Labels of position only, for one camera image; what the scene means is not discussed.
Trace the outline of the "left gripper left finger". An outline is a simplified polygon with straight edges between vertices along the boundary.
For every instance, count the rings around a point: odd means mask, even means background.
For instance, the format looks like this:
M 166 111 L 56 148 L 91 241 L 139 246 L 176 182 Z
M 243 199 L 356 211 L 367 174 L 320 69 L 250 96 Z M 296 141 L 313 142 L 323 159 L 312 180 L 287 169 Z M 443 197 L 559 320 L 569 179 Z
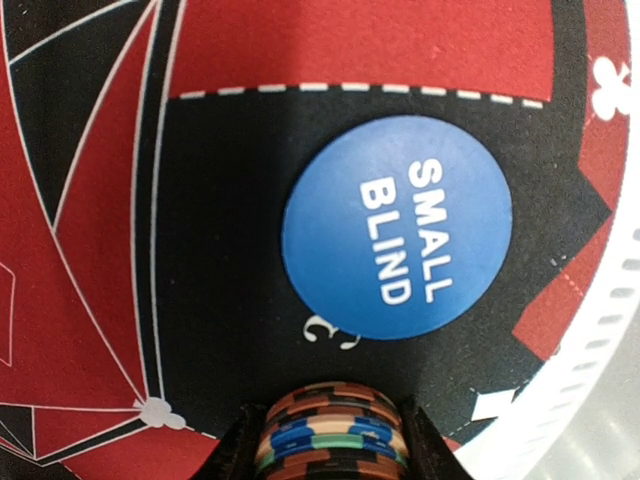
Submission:
M 267 408 L 245 404 L 217 447 L 197 471 L 197 480 L 251 480 L 255 456 L 266 425 Z

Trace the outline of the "stack of poker chips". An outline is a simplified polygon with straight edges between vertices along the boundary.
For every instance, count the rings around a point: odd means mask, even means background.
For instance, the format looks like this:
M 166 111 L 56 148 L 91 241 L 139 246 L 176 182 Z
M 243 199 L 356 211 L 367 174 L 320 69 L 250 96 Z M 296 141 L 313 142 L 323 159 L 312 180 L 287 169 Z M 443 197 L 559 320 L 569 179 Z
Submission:
M 254 457 L 257 479 L 406 479 L 396 405 L 352 382 L 299 388 L 273 404 Z

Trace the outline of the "blue small blind button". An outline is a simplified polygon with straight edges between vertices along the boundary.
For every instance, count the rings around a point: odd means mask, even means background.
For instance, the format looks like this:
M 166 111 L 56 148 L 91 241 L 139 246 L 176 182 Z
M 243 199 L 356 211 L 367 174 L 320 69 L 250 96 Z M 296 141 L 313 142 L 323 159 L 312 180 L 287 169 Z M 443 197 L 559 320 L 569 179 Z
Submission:
M 502 169 L 473 135 L 430 117 L 377 119 L 333 140 L 299 177 L 283 261 L 301 300 L 340 330 L 412 338 L 487 292 L 512 210 Z

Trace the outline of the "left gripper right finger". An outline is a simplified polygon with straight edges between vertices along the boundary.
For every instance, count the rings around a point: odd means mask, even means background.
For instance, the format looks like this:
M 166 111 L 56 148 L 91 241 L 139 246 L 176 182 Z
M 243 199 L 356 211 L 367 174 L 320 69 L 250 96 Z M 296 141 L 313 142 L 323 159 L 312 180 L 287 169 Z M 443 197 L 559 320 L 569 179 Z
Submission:
M 399 414 L 408 448 L 407 479 L 473 480 L 414 396 L 399 402 Z

